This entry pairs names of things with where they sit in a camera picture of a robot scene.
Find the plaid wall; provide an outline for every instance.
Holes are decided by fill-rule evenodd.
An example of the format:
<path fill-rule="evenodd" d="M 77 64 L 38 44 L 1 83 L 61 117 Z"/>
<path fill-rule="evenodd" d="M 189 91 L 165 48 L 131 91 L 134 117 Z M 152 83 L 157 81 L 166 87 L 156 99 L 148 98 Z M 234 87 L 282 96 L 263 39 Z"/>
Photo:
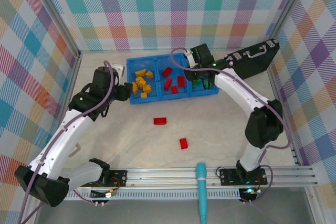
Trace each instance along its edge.
<path fill-rule="evenodd" d="M 277 88 L 303 164 L 313 166 L 336 221 L 336 0 L 299 0 L 279 42 Z"/>
<path fill-rule="evenodd" d="M 121 50 L 193 47 L 201 43 L 211 48 L 250 46 L 271 33 L 287 0 L 54 2 L 80 48 Z"/>
<path fill-rule="evenodd" d="M 75 58 L 40 0 L 0 0 L 0 223 L 18 218 L 14 171 L 56 130 Z"/>

